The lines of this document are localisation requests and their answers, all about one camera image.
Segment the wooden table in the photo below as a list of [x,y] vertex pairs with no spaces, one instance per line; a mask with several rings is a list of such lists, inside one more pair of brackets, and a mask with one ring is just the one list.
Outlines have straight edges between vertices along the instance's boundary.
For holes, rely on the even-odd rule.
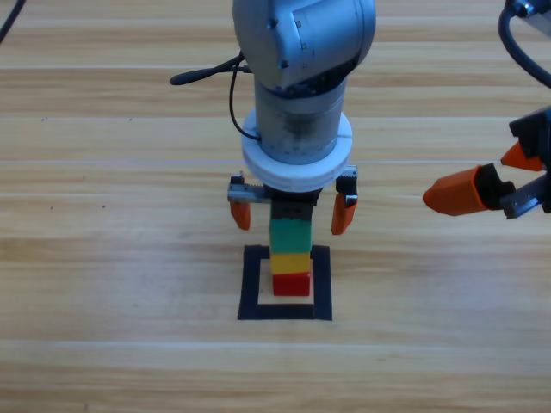
[[[28,0],[0,46],[0,411],[551,411],[551,221],[421,200],[499,160],[551,94],[499,42],[502,0],[377,7],[344,108],[361,204],[342,237],[334,188],[314,212],[334,321],[244,322],[269,209],[249,232],[229,213],[230,78],[168,82],[237,54],[232,2]],[[513,29],[551,68],[549,40]],[[240,75],[240,120],[252,104]]]

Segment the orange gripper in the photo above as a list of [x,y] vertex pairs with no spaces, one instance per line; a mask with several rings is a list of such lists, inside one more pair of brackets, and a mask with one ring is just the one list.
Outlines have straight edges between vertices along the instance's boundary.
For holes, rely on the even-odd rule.
[[423,202],[437,213],[457,216],[486,211],[474,178],[480,166],[440,178],[423,195]]
[[230,202],[230,210],[239,229],[248,231],[251,228],[251,204]]
[[535,172],[543,170],[543,163],[540,158],[526,157],[519,142],[516,142],[513,147],[504,154],[501,158],[501,164],[521,170],[533,170]]
[[351,224],[354,218],[356,204],[346,206],[346,197],[344,194],[337,194],[335,197],[335,206],[333,207],[333,222],[331,224],[331,233],[333,235],[342,235]]

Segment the metal bracket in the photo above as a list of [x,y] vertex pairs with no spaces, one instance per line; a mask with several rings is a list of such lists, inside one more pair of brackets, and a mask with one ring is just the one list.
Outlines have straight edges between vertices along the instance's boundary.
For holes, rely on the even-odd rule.
[[546,174],[505,196],[500,204],[508,219],[516,219],[545,202],[548,194],[549,177]]
[[227,200],[239,204],[269,204],[271,202],[269,191],[265,187],[245,183],[243,171],[232,176],[227,187]]
[[337,191],[344,194],[346,207],[352,207],[358,202],[357,190],[358,168],[355,165],[348,165],[343,173],[337,178]]

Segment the black tape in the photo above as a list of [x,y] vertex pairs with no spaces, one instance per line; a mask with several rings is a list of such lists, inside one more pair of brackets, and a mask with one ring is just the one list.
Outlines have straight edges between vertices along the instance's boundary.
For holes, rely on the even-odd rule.
[[258,304],[260,264],[269,259],[269,247],[247,245],[243,254],[243,280],[239,320],[326,320],[332,321],[331,259],[329,247],[314,245],[313,304]]
[[8,19],[3,24],[2,28],[0,28],[0,44],[2,44],[4,38],[8,35],[9,30],[14,25],[15,19],[17,19],[17,16],[21,13],[25,2],[26,0],[17,0],[14,8],[11,10],[11,13],[9,13]]

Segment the black cable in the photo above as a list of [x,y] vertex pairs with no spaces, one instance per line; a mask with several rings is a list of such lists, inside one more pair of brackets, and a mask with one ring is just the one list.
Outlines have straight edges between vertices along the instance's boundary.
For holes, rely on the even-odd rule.
[[14,8],[11,10],[11,13],[9,13],[8,19],[3,24],[3,26],[0,28],[0,43],[3,42],[4,38],[8,34],[9,30],[15,23],[15,19],[21,13],[21,10],[23,9],[23,6],[25,5],[26,0],[17,0],[17,3],[15,3]]
[[233,122],[233,125],[236,127],[236,129],[240,131],[242,135],[246,136],[247,138],[251,138],[260,142],[261,139],[259,136],[254,136],[245,132],[243,129],[241,129],[238,122],[235,120],[235,113],[233,112],[233,90],[235,89],[235,79],[238,76],[238,71],[239,71],[239,63],[237,63],[233,68],[232,84],[230,85],[230,115],[232,117],[232,122]]
[[180,75],[175,75],[171,80],[170,84],[174,86],[182,86],[184,84],[197,82],[199,80],[211,77],[216,73],[221,73],[224,71],[231,71],[233,66],[239,65],[245,57],[243,53],[240,53],[237,57],[228,60],[227,62],[222,63],[221,65],[212,67],[210,69],[200,69],[198,71],[188,71]]
[[506,6],[499,16],[499,37],[503,42],[505,49],[528,74],[535,80],[551,89],[551,74],[545,71],[534,60],[528,57],[526,53],[518,46],[511,34],[511,19],[517,16],[517,12],[512,6]]

